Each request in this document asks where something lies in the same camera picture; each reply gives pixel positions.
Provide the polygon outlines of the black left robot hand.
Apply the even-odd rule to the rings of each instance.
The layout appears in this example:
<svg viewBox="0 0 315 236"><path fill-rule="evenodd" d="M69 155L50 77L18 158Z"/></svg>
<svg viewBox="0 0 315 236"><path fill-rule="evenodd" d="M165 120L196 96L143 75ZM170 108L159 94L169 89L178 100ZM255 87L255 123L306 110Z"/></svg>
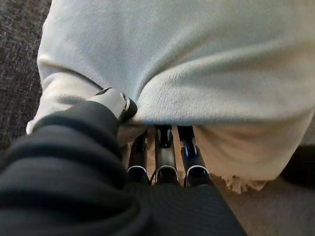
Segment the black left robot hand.
<svg viewBox="0 0 315 236"><path fill-rule="evenodd" d="M42 118L7 152L0 172L3 236L243 236L214 186L190 126L179 126L180 185L172 128L155 129L156 169L146 171L147 134L128 167L117 139L135 103L114 88Z"/></svg>

